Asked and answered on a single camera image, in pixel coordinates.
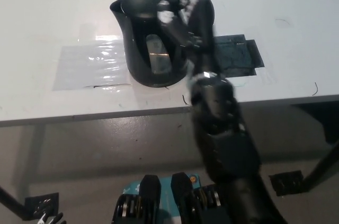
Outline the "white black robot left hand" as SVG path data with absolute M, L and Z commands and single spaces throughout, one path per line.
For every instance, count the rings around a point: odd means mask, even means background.
M 63 217 L 64 214 L 62 212 L 58 213 L 55 217 L 51 217 L 51 213 L 45 212 L 37 221 L 37 224 L 67 224 Z

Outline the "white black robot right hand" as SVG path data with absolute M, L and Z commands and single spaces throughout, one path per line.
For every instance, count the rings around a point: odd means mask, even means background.
M 212 50 L 214 8 L 211 0 L 160 0 L 157 18 L 162 30 L 178 45 Z

